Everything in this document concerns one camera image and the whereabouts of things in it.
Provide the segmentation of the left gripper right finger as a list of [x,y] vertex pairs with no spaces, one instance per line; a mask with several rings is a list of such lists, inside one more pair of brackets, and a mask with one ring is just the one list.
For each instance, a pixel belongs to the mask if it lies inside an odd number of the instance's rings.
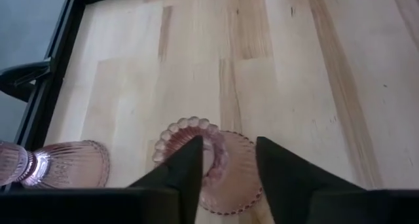
[[317,191],[361,191],[272,140],[256,141],[257,168],[270,212],[276,223],[306,223]]

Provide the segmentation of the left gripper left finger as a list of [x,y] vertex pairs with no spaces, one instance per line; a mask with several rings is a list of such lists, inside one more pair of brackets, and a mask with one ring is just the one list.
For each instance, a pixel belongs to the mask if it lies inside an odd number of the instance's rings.
[[129,186],[130,223],[194,223],[203,176],[203,137],[195,136]]

